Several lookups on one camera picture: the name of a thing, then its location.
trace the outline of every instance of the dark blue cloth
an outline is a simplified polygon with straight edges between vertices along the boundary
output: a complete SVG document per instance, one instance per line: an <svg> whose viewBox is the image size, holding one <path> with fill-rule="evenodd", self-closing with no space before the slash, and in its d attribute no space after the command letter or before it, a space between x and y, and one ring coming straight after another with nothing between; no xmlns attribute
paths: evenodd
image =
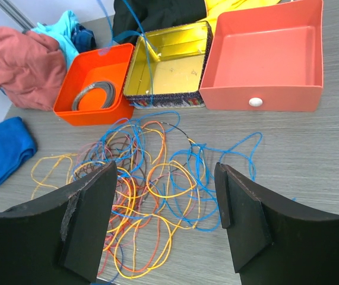
<svg viewBox="0 0 339 285"><path fill-rule="evenodd" d="M77 24L72 32L71 40L79 53L88 52L97 47L94 33Z"/></svg>
<svg viewBox="0 0 339 285"><path fill-rule="evenodd" d="M36 153L36 144L20 117L0 123L0 185Z"/></svg>

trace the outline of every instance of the blue wire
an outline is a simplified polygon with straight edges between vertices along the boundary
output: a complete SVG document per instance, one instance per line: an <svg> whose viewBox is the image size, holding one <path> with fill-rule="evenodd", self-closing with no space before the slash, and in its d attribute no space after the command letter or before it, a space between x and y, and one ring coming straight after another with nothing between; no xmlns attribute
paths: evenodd
<svg viewBox="0 0 339 285"><path fill-rule="evenodd" d="M147 57L148 71L150 73L150 81L151 81L151 102L150 102L150 106L152 106L153 105L153 73L152 73L152 69L151 69L151 62L150 62L150 54L149 54L149 51L148 51L148 45L150 45L154 50L157 50L157 49L148 41L147 37L145 36L144 29L143 29L138 17L136 16L134 10L130 6L130 4L128 4L128 2L126 0L123 0L123 2L127 6L127 9L129 10L131 15L135 19L136 23L138 24L138 27L140 28L141 33L138 33L137 31L125 31L125 32L119 34L118 36L114 37L113 31L112 31L112 25L111 25L109 15L107 13L107 9L104 7L101 0L97 0L99 7L101 8L105 17L107 18L107 21L109 23L110 30L111 30L111 37L112 37L111 42L106 47L104 47L102 49L101 55L104 55L105 53L108 52L110 47L113 45L113 41L118 42L120 40L126 39L127 37L130 37L130 36L133 36L133 35L141 36L144 39L144 43L145 43L145 54L146 54L146 57Z"/></svg>
<svg viewBox="0 0 339 285"><path fill-rule="evenodd" d="M118 169L118 177L119 178L120 177L123 177L123 178L133 177L135 179L139 179L142 182L147 183L145 178L136 175L136 171L138 171L140 167L142 166L142 164L145 162L145 156L146 156L144 152L145 135L143 135L144 130L142 129L142 122L143 120L150 119L151 117L163 116L163 115L175 115L177 117L177 120L175 124L173 124L173 127L166 129L165 133L171 132L173 129L175 129L180 124L180 119L181 119L180 114L173 110L151 113L151 114L142 116L140 118L131 119L131 120L126 119L126 118L118 120L106 131L106 133L98 140L98 142L94 144L93 148L88 152L88 155L87 157L84 158L83 162L81 162L80 164L74 167L73 174L76 168L81 167L81 165L83 165L84 163L88 163L88 162L93 162L95 164L98 163L99 165L102 165L103 163L107 163L113 160L116 163L122 163L125 159L130 159L132 156L136 155L138 149L141 149L143 151L139 152L141 155L139 155L140 156L139 160L136 161L136 166L132 170L129 171L129 174L127 174L123 170ZM115 157L111 159L110 157L107 157L106 147L107 147L107 142L109 138L116 132L120 132L121 134L126 135L128 139L130 140L130 142L126 143L120 149L117 149L118 152L120 153L125 152L125 154L122 157ZM238 146L240 146L241 144L243 144L244 142L246 142L247 140L255 136L259 136L258 141L256 142L255 146L253 147L253 149L251 150L248 156L246 154L243 154L235 150ZM162 206L165 205L177 219L185 221L190 226L193 226L195 223L197 223L196 229L202 232L212 232L213 230L219 227L219 224L220 224L219 215L217 215L218 219L216 221L215 226L213 226L212 228L204 229L199 226L200 222L210 219L212 216L216 215L216 213L218 212L218 202L216 199L216 192L215 190L211 189L213 185L210 185L211 182L214 180L214 176L212 174L212 171L210 171L206 163L205 152L213 151L213 152L219 153L220 154L219 162L221 162L227 154L236 154L238 156L243 157L244 159L248 161L249 174L250 174L251 179L254 181L256 177L256 167L255 167L254 162L252 161L252 158L261 141L262 141L262 134L260 132L254 132L253 134L248 135L247 137L240 140L239 142L237 142L235 145L228 148L227 150L211 148L211 147L208 147L206 144L191 143L191 146L189 148L176 151L175 153L172 154L169 160L174 160L179 156L185 156L186 157L186 168L188 169L191 176L196 181L196 189L193 189L191 190L191 192L188 192L187 193L188 197L197 202L198 197L196 197L194 193L196 193L198 189L199 194L200 194L199 202L212 202L214 206L210 209L210 211L208 211L207 213L204 213L203 216L200 218L184 217L183 210L181 209L181 206L180 206L179 197L174 197L175 206L170 206L167 198L161 199L159 208L162 208ZM175 195L176 193L178 193L178 191L182 192L182 191L185 191L186 189L180 187L175 182L174 176L175 174L172 172L169 174L170 187L172 187L172 193ZM165 188L161 190L155 184L153 184L152 181L148 181L148 183L152 187L155 187L158 193L161 193L161 194L165 193ZM147 219L150 217L150 216L140 217L135 214L133 214L133 216L127 216L115 210L113 210L112 212L121 217L129 218L133 220Z"/></svg>
<svg viewBox="0 0 339 285"><path fill-rule="evenodd" d="M123 253L122 247L120 246L119 248L121 249L121 254L122 254L122 261L121 261L121 266L119 267L119 270L122 271L122 269L123 269L123 264L124 264L124 253ZM111 281L108 281L107 284L113 284L114 281L115 281L118 277L119 277L119 272L116 273L116 275L114 276L114 278L112 278Z"/></svg>

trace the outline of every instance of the blue cloth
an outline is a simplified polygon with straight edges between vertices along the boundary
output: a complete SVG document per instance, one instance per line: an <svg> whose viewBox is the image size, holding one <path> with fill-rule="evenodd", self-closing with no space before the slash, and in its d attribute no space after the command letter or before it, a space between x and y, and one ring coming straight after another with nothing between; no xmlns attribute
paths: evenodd
<svg viewBox="0 0 339 285"><path fill-rule="evenodd" d="M79 53L88 52L97 47L94 33L77 24L72 33L72 42Z"/></svg>
<svg viewBox="0 0 339 285"><path fill-rule="evenodd" d="M36 153L36 144L20 117L0 123L0 185Z"/></svg>
<svg viewBox="0 0 339 285"><path fill-rule="evenodd" d="M43 24L37 23L37 27L32 29L35 33L46 34L59 43L60 50L65 56L67 70L69 70L74 58L78 55L78 51L71 41L72 32L78 23L77 16L73 11L69 10L62 14L56 24L44 26Z"/></svg>

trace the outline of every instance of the pink cloth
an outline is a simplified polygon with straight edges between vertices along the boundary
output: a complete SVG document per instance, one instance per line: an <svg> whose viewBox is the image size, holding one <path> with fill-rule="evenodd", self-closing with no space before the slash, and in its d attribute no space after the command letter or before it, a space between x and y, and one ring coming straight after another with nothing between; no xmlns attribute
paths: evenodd
<svg viewBox="0 0 339 285"><path fill-rule="evenodd" d="M52 110L65 74L55 39L0 27L0 87L15 106Z"/></svg>

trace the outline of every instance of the fabric pile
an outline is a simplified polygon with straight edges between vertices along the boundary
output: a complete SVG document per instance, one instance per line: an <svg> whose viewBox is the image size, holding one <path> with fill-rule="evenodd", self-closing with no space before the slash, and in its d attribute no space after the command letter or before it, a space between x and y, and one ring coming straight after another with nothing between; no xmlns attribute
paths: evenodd
<svg viewBox="0 0 339 285"><path fill-rule="evenodd" d="M223 12L274 5L280 0L127 0L136 13L144 31L208 21L213 33L217 18ZM123 0L114 1L113 34L124 31L141 32ZM120 40L119 43L135 43L137 36Z"/></svg>
<svg viewBox="0 0 339 285"><path fill-rule="evenodd" d="M95 48L72 11L24 33L0 27L0 89L16 107L50 111L73 59Z"/></svg>
<svg viewBox="0 0 339 285"><path fill-rule="evenodd" d="M36 144L20 117L0 123L0 185L36 153Z"/></svg>
<svg viewBox="0 0 339 285"><path fill-rule="evenodd" d="M46 26L37 23L37 27L32 31L57 40L60 50L65 55L67 69L80 52L96 48L94 33L80 25L77 16L70 10L64 12L56 24Z"/></svg>

